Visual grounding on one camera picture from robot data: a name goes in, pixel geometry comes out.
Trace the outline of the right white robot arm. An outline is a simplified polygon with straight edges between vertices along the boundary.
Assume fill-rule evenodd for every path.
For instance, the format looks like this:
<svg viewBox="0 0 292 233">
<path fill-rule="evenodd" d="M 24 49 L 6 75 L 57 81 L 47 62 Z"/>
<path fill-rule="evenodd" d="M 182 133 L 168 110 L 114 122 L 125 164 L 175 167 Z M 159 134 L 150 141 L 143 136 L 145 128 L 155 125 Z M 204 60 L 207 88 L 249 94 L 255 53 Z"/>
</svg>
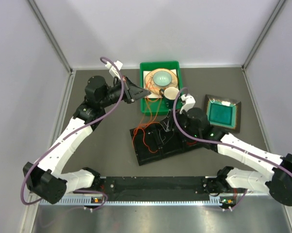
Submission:
<svg viewBox="0 0 292 233">
<path fill-rule="evenodd" d="M 220 170 L 216 181 L 221 191 L 249 189 L 269 194 L 277 202 L 292 206 L 292 154 L 277 155 L 247 144 L 212 126 L 207 115 L 197 107 L 188 111 L 171 109 L 160 123 L 167 132 L 178 131 L 191 142 L 252 168 L 252 171 L 245 171 L 227 166 Z"/>
</svg>

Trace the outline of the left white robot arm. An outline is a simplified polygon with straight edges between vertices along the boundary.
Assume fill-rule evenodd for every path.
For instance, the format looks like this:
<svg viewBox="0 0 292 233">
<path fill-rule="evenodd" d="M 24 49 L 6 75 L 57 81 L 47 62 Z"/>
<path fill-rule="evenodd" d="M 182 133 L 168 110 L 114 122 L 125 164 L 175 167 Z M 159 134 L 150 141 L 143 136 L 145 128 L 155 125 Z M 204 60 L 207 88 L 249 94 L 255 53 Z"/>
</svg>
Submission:
<svg viewBox="0 0 292 233">
<path fill-rule="evenodd" d="M 108 86 L 102 76 L 91 77 L 85 87 L 84 101 L 63 133 L 35 163 L 28 162 L 23 167 L 22 203 L 27 204 L 24 199 L 25 188 L 50 204 L 56 204 L 65 194 L 83 188 L 97 192 L 101 186 L 98 172 L 86 167 L 63 174 L 64 166 L 83 140 L 108 115 L 106 107 L 117 107 L 121 101 L 130 104 L 148 95 L 150 91 L 135 85 L 128 77 L 115 77 L 113 86 Z"/>
</svg>

